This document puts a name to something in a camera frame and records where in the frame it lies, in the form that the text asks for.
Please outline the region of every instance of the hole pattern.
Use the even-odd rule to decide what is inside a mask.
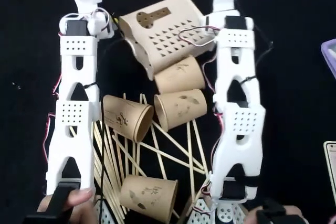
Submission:
[[[162,57],[168,56],[172,53],[178,52],[179,50],[190,45],[189,43],[179,39],[178,34],[181,30],[196,27],[191,20],[182,20],[175,24],[169,25],[166,29],[149,35],[149,39],[155,46],[156,50],[160,52]],[[191,30],[183,33],[183,38],[193,41],[194,43],[202,44],[204,41],[204,36],[201,35],[201,30]]]
[[[258,113],[251,109],[240,108],[234,114],[233,131],[239,135],[248,135],[254,132],[257,125]]]

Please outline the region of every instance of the red wire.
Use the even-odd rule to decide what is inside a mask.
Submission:
[[[48,155],[47,155],[45,144],[46,144],[46,141],[47,141],[47,138],[48,138],[48,135],[49,135],[50,117],[51,116],[55,117],[55,114],[53,114],[51,112],[48,113],[48,118],[47,118],[47,123],[46,123],[46,131],[45,131],[44,138],[43,138],[43,154],[44,154],[44,157],[45,157],[47,163],[48,163]]]

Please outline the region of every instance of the black strap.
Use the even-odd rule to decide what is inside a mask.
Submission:
[[[266,199],[263,210],[257,211],[258,224],[305,224],[306,222],[298,215],[286,215],[283,205],[272,199]]]

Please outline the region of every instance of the cable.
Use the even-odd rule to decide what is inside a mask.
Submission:
[[[100,210],[99,210],[99,222],[101,223],[101,217],[102,217],[102,210],[103,210],[103,179],[104,179],[104,173],[105,173],[105,162],[104,162],[104,153],[105,153],[105,118],[104,118],[104,103],[103,103],[103,97],[101,98],[100,106],[101,106],[101,121],[102,121],[102,133],[103,133],[103,141],[102,141],[102,147],[101,147],[101,164],[102,164],[102,170],[101,170],[101,178],[100,178]]]
[[[184,32],[186,32],[186,31],[191,31],[191,30],[195,30],[195,29],[199,29],[199,28],[207,28],[207,29],[212,29],[212,30],[220,31],[219,28],[214,27],[214,26],[197,26],[197,27],[192,27],[192,28],[189,28],[189,29],[181,30],[181,31],[178,33],[178,38],[179,38],[180,40],[183,40],[183,41],[185,41],[185,42],[187,42],[187,43],[189,43],[189,44],[195,46],[195,47],[204,47],[204,46],[206,46],[206,45],[208,45],[208,44],[210,44],[210,43],[212,43],[212,42],[215,41],[216,38],[213,38],[213,39],[209,40],[208,42],[206,42],[206,43],[204,43],[204,44],[202,44],[202,45],[198,45],[198,44],[195,44],[195,43],[193,43],[192,41],[188,40],[187,37],[185,37],[185,36],[182,37],[182,36],[181,36],[181,34],[184,33]]]
[[[48,155],[47,155],[47,151],[46,151],[46,141],[47,141],[47,138],[48,138],[48,135],[49,135],[49,129],[50,129],[50,117],[55,117],[55,114],[52,113],[52,112],[49,112],[48,113],[48,117],[47,117],[47,123],[46,123],[46,130],[45,130],[45,134],[44,134],[44,138],[43,138],[43,143],[42,143],[42,146],[43,146],[43,155],[44,155],[44,158],[46,159],[46,162],[48,164]]]

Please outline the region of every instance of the black wire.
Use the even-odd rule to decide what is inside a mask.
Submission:
[[[104,118],[104,103],[103,103],[104,96],[102,95],[101,101],[100,101],[100,107],[101,107],[101,122],[102,122],[102,131],[103,131],[103,141],[102,141],[102,147],[101,147],[101,178],[100,178],[100,210],[99,210],[99,222],[101,223],[102,213],[103,213],[103,179],[104,179],[104,173],[105,173],[105,162],[104,162],[104,153],[105,153],[105,118]]]

